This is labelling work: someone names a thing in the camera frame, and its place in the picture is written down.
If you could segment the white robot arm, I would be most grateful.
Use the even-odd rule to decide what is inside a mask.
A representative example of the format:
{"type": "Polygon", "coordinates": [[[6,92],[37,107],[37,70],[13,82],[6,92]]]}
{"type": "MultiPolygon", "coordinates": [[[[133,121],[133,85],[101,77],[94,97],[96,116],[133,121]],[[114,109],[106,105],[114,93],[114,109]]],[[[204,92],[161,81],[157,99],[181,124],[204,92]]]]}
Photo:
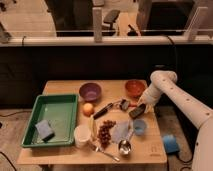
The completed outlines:
{"type": "Polygon", "coordinates": [[[154,71],[150,80],[138,104],[154,107],[161,95],[166,94],[198,129],[192,171],[213,171],[213,109],[179,88],[174,71],[154,71]]]}

